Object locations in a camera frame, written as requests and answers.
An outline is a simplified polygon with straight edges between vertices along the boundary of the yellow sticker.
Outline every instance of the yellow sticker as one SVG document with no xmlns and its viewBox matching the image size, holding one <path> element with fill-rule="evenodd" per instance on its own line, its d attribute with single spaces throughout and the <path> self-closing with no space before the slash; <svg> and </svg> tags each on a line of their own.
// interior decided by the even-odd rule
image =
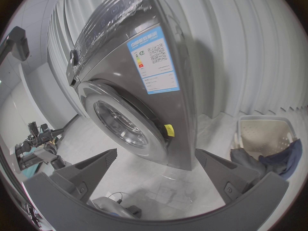
<svg viewBox="0 0 308 231">
<path fill-rule="evenodd" d="M 168 136 L 171 136 L 171 137 L 174 137 L 174 129 L 172 127 L 172 125 L 168 124 L 168 125 L 165 125 L 165 128 L 167 129 L 167 134 Z"/>
</svg>

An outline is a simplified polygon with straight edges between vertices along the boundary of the plastic protective film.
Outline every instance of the plastic protective film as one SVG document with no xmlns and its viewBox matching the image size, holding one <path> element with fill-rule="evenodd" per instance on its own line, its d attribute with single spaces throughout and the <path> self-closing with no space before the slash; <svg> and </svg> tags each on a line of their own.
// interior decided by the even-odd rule
<svg viewBox="0 0 308 231">
<path fill-rule="evenodd" d="M 75 43 L 78 63 L 73 66 L 74 75 L 80 74 L 95 50 L 108 39 L 108 33 L 136 11 L 148 9 L 151 9 L 149 0 L 104 0 L 92 13 Z"/>
</svg>

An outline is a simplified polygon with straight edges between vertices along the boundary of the washing machine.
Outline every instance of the washing machine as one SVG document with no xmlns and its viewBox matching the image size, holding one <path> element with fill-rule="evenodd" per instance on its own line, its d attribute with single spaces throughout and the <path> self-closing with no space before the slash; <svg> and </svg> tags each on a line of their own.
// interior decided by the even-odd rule
<svg viewBox="0 0 308 231">
<path fill-rule="evenodd" d="M 69 85 L 129 152 L 191 170 L 197 118 L 187 46 L 165 0 L 105 0 L 70 53 Z"/>
</svg>

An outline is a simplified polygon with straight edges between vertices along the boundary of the blue energy efficiency label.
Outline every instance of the blue energy efficiency label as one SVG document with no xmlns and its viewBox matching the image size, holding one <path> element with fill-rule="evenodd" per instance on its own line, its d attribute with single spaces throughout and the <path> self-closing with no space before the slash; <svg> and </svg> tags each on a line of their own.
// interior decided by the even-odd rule
<svg viewBox="0 0 308 231">
<path fill-rule="evenodd" d="M 180 90 L 160 26 L 127 43 L 148 94 Z"/>
</svg>

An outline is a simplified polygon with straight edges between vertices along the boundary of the laundry basket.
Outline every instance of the laundry basket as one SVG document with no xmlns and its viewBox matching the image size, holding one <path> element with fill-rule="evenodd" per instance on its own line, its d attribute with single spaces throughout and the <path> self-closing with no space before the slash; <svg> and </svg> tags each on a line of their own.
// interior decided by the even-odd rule
<svg viewBox="0 0 308 231">
<path fill-rule="evenodd" d="M 253 158 L 266 157 L 286 149 L 297 140 L 291 122 L 278 116 L 241 116 L 238 121 L 238 141 Z"/>
</svg>

